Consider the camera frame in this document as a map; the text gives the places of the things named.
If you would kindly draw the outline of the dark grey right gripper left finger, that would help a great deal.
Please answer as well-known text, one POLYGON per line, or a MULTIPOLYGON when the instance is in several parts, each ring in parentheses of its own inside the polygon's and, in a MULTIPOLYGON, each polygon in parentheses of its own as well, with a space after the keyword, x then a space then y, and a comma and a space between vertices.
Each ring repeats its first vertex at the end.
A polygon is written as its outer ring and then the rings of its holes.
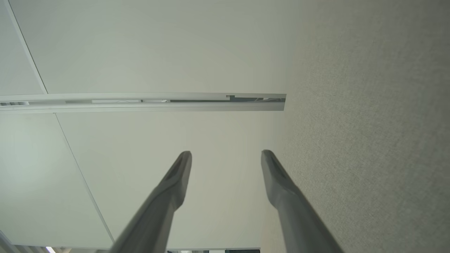
POLYGON ((183 151, 130 220, 110 253, 165 253, 174 213, 186 196, 192 154, 183 151))

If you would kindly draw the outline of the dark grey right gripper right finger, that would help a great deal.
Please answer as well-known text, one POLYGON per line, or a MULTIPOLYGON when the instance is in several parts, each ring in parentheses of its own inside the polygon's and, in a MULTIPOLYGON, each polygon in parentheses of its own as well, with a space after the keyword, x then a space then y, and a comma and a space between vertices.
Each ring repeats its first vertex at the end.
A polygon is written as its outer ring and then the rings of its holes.
POLYGON ((265 190, 276 208, 288 253, 342 253, 343 250, 271 150, 261 154, 265 190))

